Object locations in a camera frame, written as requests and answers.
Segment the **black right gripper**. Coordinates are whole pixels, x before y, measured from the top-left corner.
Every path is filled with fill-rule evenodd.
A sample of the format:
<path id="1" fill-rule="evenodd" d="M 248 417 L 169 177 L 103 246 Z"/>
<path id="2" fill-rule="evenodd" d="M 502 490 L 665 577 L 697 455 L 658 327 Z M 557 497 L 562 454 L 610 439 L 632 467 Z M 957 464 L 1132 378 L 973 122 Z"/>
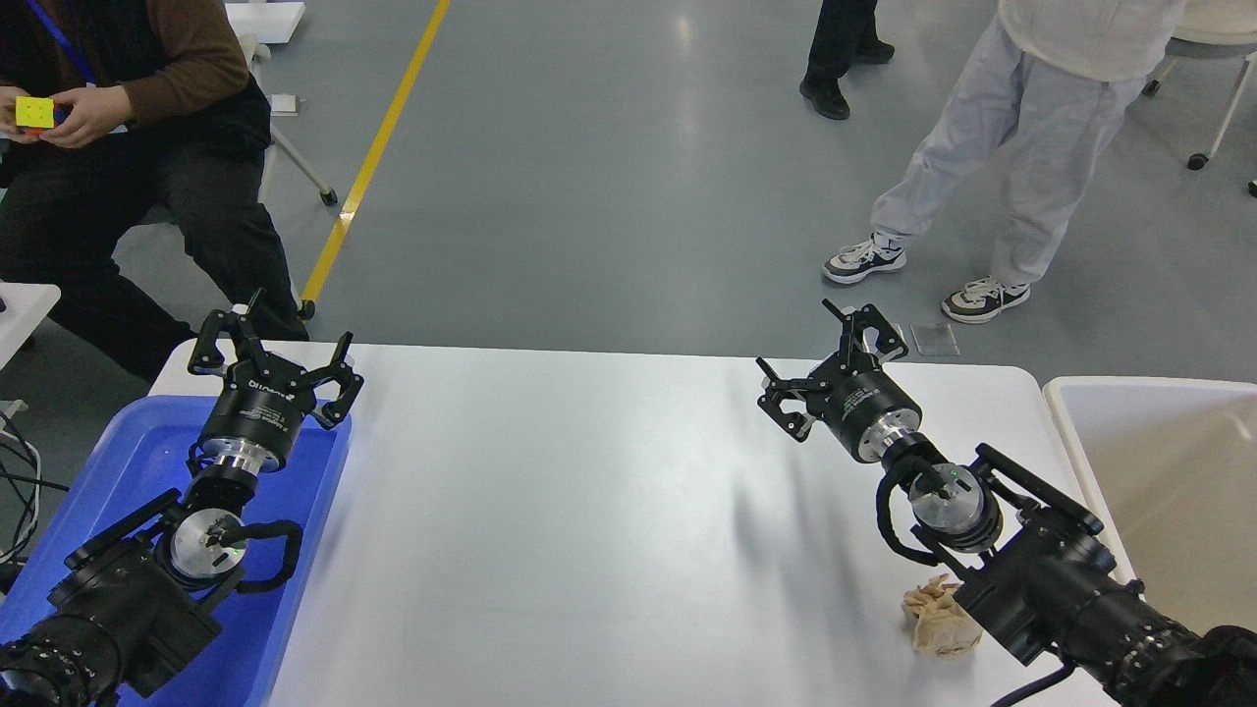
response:
<path id="1" fill-rule="evenodd" d="M 918 403 L 881 371 L 894 361 L 889 357 L 890 322 L 872 303 L 845 308 L 831 299 L 821 303 L 843 326 L 837 348 L 804 379 L 782 379 L 767 359 L 755 359 L 766 375 L 757 405 L 794 442 L 804 442 L 818 420 L 854 460 L 882 460 L 887 449 L 916 433 L 923 420 Z M 803 411 L 786 410 L 791 400 L 801 403 Z"/>

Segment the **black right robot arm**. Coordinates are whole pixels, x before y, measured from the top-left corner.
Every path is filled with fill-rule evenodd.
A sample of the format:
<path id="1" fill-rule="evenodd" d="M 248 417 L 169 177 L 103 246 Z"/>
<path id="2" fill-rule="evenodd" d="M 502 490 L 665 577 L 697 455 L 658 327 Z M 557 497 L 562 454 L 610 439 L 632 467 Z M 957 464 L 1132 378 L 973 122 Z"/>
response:
<path id="1" fill-rule="evenodd" d="M 1121 706 L 1252 706 L 1254 632 L 1205 634 L 1150 608 L 1139 580 L 1117 582 L 1090 509 L 988 444 L 957 464 L 921 433 L 921 408 L 882 370 L 908 343 L 875 304 L 831 307 L 837 348 L 803 379 L 762 362 L 758 405 L 794 440 L 815 421 L 857 462 L 875 462 L 879 533 L 892 552 L 952 569 L 959 606 L 1014 659 L 1055 654 L 1058 671 L 1003 706 L 1085 671 Z"/>

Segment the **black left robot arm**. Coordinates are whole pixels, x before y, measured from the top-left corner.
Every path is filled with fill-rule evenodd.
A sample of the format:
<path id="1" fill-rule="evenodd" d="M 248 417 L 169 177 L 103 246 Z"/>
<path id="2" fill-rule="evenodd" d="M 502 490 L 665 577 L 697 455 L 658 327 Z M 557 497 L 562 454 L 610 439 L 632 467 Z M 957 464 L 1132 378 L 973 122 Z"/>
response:
<path id="1" fill-rule="evenodd" d="M 49 593 L 53 613 L 3 645 L 5 706 L 114 706 L 119 688 L 152 694 L 222 630 L 214 609 L 280 589 L 300 564 L 295 520 L 246 523 L 264 473 L 287 465 L 300 426 L 349 416 L 365 379 L 354 336 L 308 369 L 264 348 L 251 304 L 211 309 L 189 374 L 222 391 L 189 448 L 191 483 L 167 489 L 80 543 Z"/>

